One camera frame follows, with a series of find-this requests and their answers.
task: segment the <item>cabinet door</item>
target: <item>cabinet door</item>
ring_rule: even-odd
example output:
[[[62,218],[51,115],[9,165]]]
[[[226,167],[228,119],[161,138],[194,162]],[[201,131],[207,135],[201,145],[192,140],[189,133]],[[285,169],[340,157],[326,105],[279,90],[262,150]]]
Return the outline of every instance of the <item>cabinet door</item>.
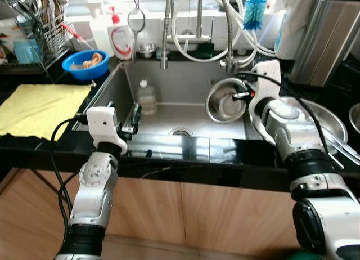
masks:
[[[39,171],[56,189],[51,171]],[[70,174],[61,173],[63,179]],[[67,188],[73,200],[79,188],[77,177]],[[107,234],[185,244],[179,182],[119,178],[112,197]]]
[[[299,247],[290,194],[182,183],[186,244],[258,257]]]
[[[20,171],[0,195],[0,259],[53,259],[63,230],[56,194],[32,171]]]

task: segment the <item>wire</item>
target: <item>wire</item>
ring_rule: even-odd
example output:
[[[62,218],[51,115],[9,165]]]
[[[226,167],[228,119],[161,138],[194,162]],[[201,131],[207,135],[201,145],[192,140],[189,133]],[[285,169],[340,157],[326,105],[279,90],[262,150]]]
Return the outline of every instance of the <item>wire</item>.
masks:
[[[77,174],[79,174],[80,171],[77,171],[75,173],[73,173],[70,177],[68,177],[65,181],[64,181],[64,184],[60,186],[59,190],[58,190],[58,193],[57,193],[57,200],[58,200],[58,204],[59,206],[62,206],[62,208],[64,209],[64,205],[62,203],[62,191],[63,190],[66,190],[66,184],[68,184],[68,182],[74,178]],[[63,218],[63,221],[64,221],[64,237],[62,239],[62,242],[65,241],[66,239],[66,236],[68,235],[68,218],[66,216],[64,216]]]
[[[54,129],[54,131],[52,132],[52,135],[51,135],[51,140],[50,140],[50,159],[51,159],[51,163],[52,163],[52,166],[54,168],[54,172],[55,172],[55,175],[57,177],[57,180],[59,181],[60,183],[60,186],[63,186],[64,185],[64,181],[62,180],[61,178],[61,175],[59,173],[59,170],[57,169],[56,167],[56,164],[55,164],[55,160],[54,160],[54,142],[55,142],[55,135],[57,133],[57,131],[60,129],[60,127],[62,125],[64,125],[65,123],[67,122],[70,122],[72,120],[74,120],[75,118],[70,118],[70,119],[67,119],[67,120],[64,120],[63,122],[61,122],[59,125],[56,126],[56,128]],[[70,197],[69,197],[69,194],[68,194],[68,191],[66,188],[64,188],[64,195],[65,195],[65,200],[66,200],[66,203],[67,203],[67,209],[69,211],[69,214],[71,213],[71,210],[73,208],[72,204],[71,204],[71,201],[70,201]],[[66,218],[66,213],[65,213],[65,210],[64,210],[64,206],[62,205],[62,202],[61,204],[59,203],[60,205],[60,212],[61,212],[61,215],[62,217]]]
[[[324,134],[322,133],[322,129],[321,129],[321,125],[320,125],[320,122],[319,120],[317,119],[317,117],[314,115],[314,112],[310,109],[310,107],[296,94],[296,92],[294,92],[293,90],[291,90],[289,87],[285,86],[284,84],[282,83],[279,83],[278,81],[276,81],[275,79],[269,77],[269,76],[266,76],[266,75],[261,75],[261,74],[258,74],[258,73],[251,73],[251,72],[247,72],[247,71],[244,71],[244,72],[241,72],[241,73],[238,73],[237,75],[240,75],[240,74],[245,74],[245,75],[252,75],[252,76],[256,76],[256,77],[261,77],[265,80],[268,80],[276,85],[278,85],[279,87],[283,88],[290,96],[294,97],[294,99],[296,99],[300,105],[305,108],[305,110],[309,113],[309,115],[312,117],[312,119],[314,120],[314,123],[315,123],[315,126],[317,128],[317,131],[320,135],[320,139],[321,139],[321,142],[324,146],[324,149],[325,149],[325,152],[326,154],[329,153],[329,150],[327,148],[327,144],[326,144],[326,140],[325,140],[325,137],[324,137]]]

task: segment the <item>blue cup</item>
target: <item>blue cup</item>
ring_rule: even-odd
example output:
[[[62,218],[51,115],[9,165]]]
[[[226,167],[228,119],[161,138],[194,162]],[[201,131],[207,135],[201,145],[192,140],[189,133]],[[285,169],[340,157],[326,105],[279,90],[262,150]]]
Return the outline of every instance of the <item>blue cup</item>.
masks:
[[[14,41],[14,54],[20,64],[40,63],[40,48],[35,39]]]

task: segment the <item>kitchen faucet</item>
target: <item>kitchen faucet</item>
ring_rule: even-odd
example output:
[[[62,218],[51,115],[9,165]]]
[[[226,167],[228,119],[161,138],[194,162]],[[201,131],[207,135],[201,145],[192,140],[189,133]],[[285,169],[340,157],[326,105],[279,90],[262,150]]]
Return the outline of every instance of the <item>kitchen faucet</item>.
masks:
[[[226,13],[227,19],[227,29],[228,29],[228,52],[226,61],[223,63],[226,65],[226,71],[229,73],[232,71],[233,66],[233,56],[232,56],[232,20],[230,13],[230,6],[227,0],[221,0],[223,3],[223,7]],[[179,41],[188,43],[205,43],[210,42],[211,38],[209,36],[202,35],[202,14],[203,14],[203,0],[199,0],[197,4],[197,28],[196,28],[196,36],[194,35],[182,35],[179,36]],[[172,41],[171,36],[168,36],[168,29],[170,23],[170,10],[171,16],[173,16],[174,11],[174,0],[166,0],[165,6],[165,18],[164,18],[164,29],[163,29],[163,38],[162,38],[162,50],[161,50],[161,68],[168,68],[168,55],[167,55],[167,43]]]

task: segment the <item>plastic bottle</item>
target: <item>plastic bottle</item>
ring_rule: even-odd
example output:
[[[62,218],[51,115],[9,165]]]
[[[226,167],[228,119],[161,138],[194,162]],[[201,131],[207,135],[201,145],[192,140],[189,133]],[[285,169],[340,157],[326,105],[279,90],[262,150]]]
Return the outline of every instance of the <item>plastic bottle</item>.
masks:
[[[138,102],[141,105],[142,115],[154,115],[158,111],[156,106],[155,90],[147,85],[147,80],[140,82],[140,88],[137,91]]]
[[[109,56],[114,56],[113,48],[109,42],[107,28],[112,25],[108,16],[102,10],[101,2],[89,2],[87,6],[90,9],[92,21],[90,21],[90,29],[95,39],[96,46],[99,50],[106,51]]]
[[[131,58],[133,51],[134,33],[126,20],[120,20],[119,15],[114,12],[114,7],[111,9],[113,25],[107,28],[111,47],[117,58],[128,60]]]

